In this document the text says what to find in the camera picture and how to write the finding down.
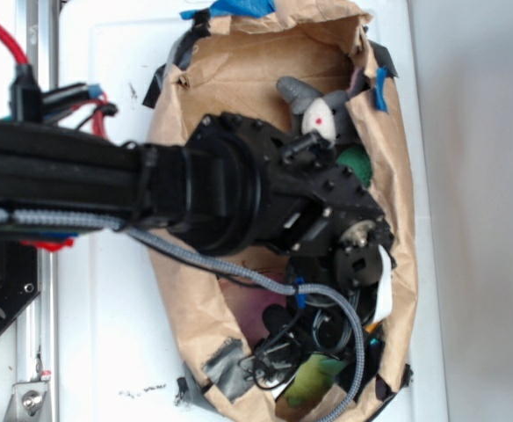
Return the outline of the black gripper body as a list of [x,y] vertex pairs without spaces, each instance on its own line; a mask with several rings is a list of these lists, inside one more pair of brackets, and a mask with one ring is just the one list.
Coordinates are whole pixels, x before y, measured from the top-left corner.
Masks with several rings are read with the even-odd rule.
[[285,305],[273,303],[264,308],[268,335],[259,339],[251,356],[240,360],[245,379],[262,390],[281,385],[286,389],[309,356],[320,353],[347,364],[334,384],[349,391],[362,390],[379,368],[384,349],[377,325],[393,309],[393,258],[382,246],[374,257],[379,282],[352,290],[349,299],[362,328],[362,363],[356,354],[353,325],[343,310],[326,296],[300,294],[287,298]]

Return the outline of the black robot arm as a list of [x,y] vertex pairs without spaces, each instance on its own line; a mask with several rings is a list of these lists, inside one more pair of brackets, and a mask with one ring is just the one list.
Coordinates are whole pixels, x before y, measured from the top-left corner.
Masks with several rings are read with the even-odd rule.
[[299,295],[373,288],[394,243],[355,169],[315,132],[293,139],[224,113],[183,146],[115,146],[0,120],[0,240],[59,246],[101,229],[160,228],[210,257],[251,245],[286,255]]

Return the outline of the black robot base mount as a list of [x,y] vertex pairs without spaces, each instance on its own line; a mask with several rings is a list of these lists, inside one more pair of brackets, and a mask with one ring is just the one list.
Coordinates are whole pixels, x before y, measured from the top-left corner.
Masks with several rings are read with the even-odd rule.
[[0,337],[39,292],[36,249],[0,240]]

